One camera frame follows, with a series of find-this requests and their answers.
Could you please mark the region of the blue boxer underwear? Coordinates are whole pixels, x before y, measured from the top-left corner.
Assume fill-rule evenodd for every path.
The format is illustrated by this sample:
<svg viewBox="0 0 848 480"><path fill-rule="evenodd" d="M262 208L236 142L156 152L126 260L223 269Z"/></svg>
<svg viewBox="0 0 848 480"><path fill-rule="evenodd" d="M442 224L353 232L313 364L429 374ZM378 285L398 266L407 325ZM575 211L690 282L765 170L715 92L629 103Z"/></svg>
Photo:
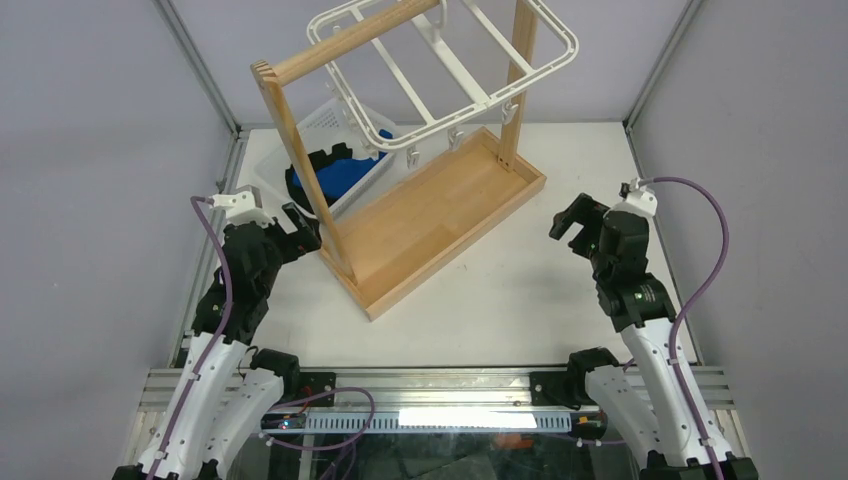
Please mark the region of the blue boxer underwear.
<svg viewBox="0 0 848 480"><path fill-rule="evenodd" d="M333 144L330 151L315 150L308 159L329 205L350 191L366 174L379 165L387 155L379 151L377 157L357 159L346 142Z"/></svg>

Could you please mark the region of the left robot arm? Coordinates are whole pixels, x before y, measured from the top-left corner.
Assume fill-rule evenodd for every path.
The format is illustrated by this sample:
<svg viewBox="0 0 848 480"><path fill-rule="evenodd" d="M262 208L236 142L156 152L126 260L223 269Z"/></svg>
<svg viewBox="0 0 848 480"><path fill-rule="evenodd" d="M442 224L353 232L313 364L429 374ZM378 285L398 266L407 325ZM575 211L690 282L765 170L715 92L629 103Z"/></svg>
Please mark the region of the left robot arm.
<svg viewBox="0 0 848 480"><path fill-rule="evenodd" d="M293 231L264 216L229 221L213 236L219 266L197 304L177 386L148 446L114 478L225 479L265 413L298 399L298 357L267 348L254 354L235 396L223 399L269 310L279 271L321 247L316 220L293 202L282 212Z"/></svg>

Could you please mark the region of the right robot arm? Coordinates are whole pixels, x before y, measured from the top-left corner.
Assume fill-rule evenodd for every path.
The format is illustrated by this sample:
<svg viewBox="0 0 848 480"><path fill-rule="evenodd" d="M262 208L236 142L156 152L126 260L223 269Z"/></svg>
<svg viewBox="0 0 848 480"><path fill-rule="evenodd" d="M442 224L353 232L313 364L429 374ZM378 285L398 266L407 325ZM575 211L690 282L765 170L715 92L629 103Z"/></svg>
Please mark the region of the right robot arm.
<svg viewBox="0 0 848 480"><path fill-rule="evenodd" d="M594 404L612 421L642 479L756 479L752 459L736 455L715 424L677 341L675 310L648 272L650 227L624 203L608 207L581 193L554 215L551 238L573 226L573 253L592 267L598 302L633 357L648 397L631 390L624 365L606 348L575 352L559 402Z"/></svg>

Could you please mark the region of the white plastic clip hanger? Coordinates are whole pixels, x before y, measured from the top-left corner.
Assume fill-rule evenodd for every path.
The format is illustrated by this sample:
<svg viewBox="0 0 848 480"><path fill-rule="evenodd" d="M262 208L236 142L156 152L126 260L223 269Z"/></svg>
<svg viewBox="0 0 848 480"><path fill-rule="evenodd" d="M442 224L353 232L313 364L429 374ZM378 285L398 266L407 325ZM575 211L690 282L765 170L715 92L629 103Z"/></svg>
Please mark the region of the white plastic clip hanger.
<svg viewBox="0 0 848 480"><path fill-rule="evenodd" d="M424 143L455 149L468 123L515 124L521 96L581 53L549 1L436 1L306 79L340 104L363 149L415 168Z"/></svg>

